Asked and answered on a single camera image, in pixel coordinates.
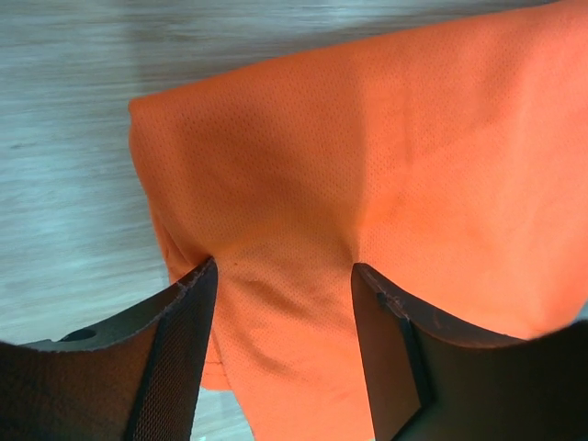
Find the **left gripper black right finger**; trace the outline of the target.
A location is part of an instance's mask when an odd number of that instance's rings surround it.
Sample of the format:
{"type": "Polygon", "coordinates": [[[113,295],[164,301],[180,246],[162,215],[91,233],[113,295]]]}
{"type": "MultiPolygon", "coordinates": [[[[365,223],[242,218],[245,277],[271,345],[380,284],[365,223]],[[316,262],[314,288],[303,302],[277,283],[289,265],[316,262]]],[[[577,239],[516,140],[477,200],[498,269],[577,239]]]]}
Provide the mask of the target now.
{"type": "Polygon", "coordinates": [[[587,323],[531,340],[438,309],[356,264],[353,307],[378,440],[584,440],[587,323]]]}

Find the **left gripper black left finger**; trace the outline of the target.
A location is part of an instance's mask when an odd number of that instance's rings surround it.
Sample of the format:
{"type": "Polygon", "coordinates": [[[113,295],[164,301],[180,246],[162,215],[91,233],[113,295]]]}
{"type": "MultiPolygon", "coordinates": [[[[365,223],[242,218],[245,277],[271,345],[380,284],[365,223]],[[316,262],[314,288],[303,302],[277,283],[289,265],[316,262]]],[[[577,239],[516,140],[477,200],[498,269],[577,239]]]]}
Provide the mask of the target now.
{"type": "Polygon", "coordinates": [[[2,343],[2,439],[188,440],[216,294],[209,258],[60,340],[2,343]]]}

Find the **orange t-shirt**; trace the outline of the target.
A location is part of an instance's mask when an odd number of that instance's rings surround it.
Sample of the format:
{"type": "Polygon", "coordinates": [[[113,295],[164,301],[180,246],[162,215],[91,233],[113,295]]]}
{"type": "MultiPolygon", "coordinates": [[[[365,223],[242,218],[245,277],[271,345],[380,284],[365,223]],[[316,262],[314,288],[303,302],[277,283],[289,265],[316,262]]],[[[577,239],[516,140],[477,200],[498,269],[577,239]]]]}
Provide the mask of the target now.
{"type": "Polygon", "coordinates": [[[172,280],[213,257],[203,386],[258,440],[373,436],[350,291],[365,262],[529,338],[587,299],[587,4],[308,51],[130,103],[172,280]]]}

